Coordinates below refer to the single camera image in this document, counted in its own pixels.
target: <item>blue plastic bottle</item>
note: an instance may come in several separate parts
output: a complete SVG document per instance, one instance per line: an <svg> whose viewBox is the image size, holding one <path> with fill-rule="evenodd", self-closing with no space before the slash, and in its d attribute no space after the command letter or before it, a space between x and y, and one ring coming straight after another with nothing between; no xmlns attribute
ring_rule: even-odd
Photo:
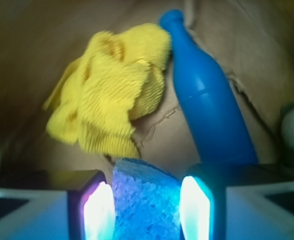
<svg viewBox="0 0 294 240"><path fill-rule="evenodd" d="M257 164L257 156L228 80L219 64L202 51L171 10L160 25L171 35L174 88L205 164Z"/></svg>

